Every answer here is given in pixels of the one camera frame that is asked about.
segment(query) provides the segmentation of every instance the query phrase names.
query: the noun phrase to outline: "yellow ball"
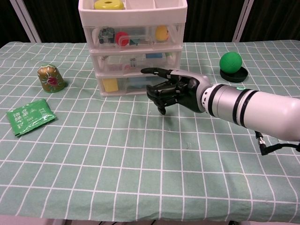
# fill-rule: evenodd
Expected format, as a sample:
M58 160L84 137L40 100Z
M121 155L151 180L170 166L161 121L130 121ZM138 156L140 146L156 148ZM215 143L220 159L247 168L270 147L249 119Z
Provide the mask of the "yellow ball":
M158 26L155 31L157 41L166 41L169 38L169 31L166 26Z
M122 10L124 4L121 0L98 0L94 3L94 9L98 10Z

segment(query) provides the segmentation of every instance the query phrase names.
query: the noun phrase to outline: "robotic arm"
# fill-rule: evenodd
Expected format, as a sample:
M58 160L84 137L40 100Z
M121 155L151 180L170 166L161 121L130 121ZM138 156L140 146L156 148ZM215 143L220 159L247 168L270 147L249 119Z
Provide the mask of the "robotic arm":
M300 142L300 99L225 84L212 85L207 76L184 70L145 68L141 72L167 80L146 87L148 98L163 115L167 106L180 104L195 113L206 112L254 130L262 155L282 147L300 151L300 144L267 147L261 134L283 141Z

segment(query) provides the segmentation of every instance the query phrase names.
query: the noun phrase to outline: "green packet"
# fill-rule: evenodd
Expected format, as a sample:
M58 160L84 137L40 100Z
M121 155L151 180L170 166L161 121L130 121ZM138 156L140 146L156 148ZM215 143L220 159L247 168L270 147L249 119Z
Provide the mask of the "green packet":
M6 112L15 136L23 135L56 118L45 99Z

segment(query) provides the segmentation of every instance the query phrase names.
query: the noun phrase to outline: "gold can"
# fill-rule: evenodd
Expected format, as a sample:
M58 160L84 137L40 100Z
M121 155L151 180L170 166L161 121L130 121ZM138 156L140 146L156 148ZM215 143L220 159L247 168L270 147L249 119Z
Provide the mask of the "gold can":
M48 93L60 91L66 86L64 79L54 65L47 64L41 66L38 69L37 74L44 91Z

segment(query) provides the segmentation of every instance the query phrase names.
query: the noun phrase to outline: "green checkered tablecloth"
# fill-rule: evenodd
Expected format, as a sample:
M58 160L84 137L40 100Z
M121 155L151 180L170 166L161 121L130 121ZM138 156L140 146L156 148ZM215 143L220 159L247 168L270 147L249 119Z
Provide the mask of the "green checkered tablecloth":
M300 97L300 42L185 43L182 69L228 83L219 59L238 51L239 84ZM38 68L68 86L48 94ZM21 137L6 112L44 98L57 119ZM265 137L267 144L279 140ZM0 49L0 214L132 221L300 223L300 154L261 156L253 131L144 96L101 97L86 44L8 43Z

